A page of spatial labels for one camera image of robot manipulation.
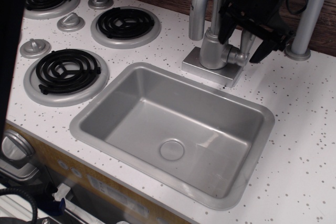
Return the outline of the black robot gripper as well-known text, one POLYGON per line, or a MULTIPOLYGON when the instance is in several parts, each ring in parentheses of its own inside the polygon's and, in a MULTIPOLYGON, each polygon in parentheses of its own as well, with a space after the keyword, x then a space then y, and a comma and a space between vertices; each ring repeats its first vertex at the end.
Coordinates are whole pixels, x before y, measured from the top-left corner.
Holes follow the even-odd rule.
POLYGON ((285 0, 225 0, 220 8, 218 40, 226 43, 236 26, 253 33, 262 43, 250 59, 260 63, 273 50, 283 51, 295 32, 283 21, 279 9, 285 0))

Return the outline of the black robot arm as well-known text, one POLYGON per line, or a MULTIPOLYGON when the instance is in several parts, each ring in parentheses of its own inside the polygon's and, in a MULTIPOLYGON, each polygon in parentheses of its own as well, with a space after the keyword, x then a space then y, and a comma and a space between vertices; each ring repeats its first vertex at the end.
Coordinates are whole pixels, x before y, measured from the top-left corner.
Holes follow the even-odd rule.
POLYGON ((219 42, 228 41, 236 26, 240 26, 262 39, 251 63, 261 62, 272 51, 283 51, 296 34, 280 16, 280 7, 288 3, 288 0, 225 0, 219 11, 222 21, 219 42))

